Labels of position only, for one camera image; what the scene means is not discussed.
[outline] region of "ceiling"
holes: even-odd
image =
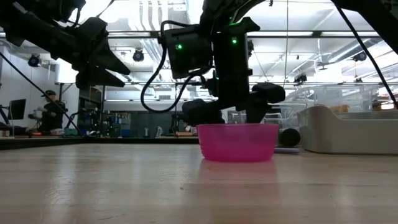
[[[109,0],[86,1],[80,22],[97,15],[109,3]],[[119,0],[104,12],[101,18],[109,24],[111,49],[131,69],[132,81],[146,82],[160,59],[159,44],[155,39],[148,38],[149,34],[144,31],[159,30],[161,21],[166,19],[196,23],[202,4],[203,0]],[[358,46],[358,42],[331,1],[290,0],[289,7],[286,0],[274,0],[272,7],[268,4],[261,3],[247,14],[262,30],[248,34],[254,43],[254,53],[249,59],[254,72],[251,82],[282,82],[285,74],[287,80],[292,82],[299,73],[306,73],[309,82],[352,82],[356,74],[363,77],[365,82],[379,81],[369,59],[356,65],[352,60],[347,60],[353,56],[352,50]],[[382,40],[377,40],[377,34],[358,13],[345,12],[357,30],[370,35],[364,40],[367,40],[380,67],[386,70],[386,75],[391,79],[398,77],[398,56]],[[288,38],[285,36],[286,29],[291,31]],[[313,31],[323,31],[325,36],[310,37]],[[136,48],[144,49],[143,62],[132,60]],[[40,53],[42,58],[52,60],[47,52],[29,42],[13,49],[13,52],[25,57]],[[319,70],[321,67],[317,62],[321,58],[322,62],[335,61],[326,66],[327,70]],[[169,70],[162,70],[160,74],[161,78],[156,79],[156,82],[174,82]],[[126,90],[131,91],[131,88],[134,87],[126,87]]]

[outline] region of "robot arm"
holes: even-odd
[[[85,0],[5,0],[0,4],[0,27],[7,41],[21,46],[28,40],[50,52],[54,59],[62,58],[78,70],[76,85],[123,87],[124,83],[106,71],[125,75],[130,70],[112,53],[108,44],[107,23],[91,17],[80,26],[61,26]]]

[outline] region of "pink plastic bowl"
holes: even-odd
[[[218,162],[261,162],[274,155],[276,124],[204,124],[198,127],[203,156]]]

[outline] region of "clear plastic container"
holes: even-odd
[[[205,159],[218,162],[262,162],[274,155],[276,124],[204,124],[197,126]]]

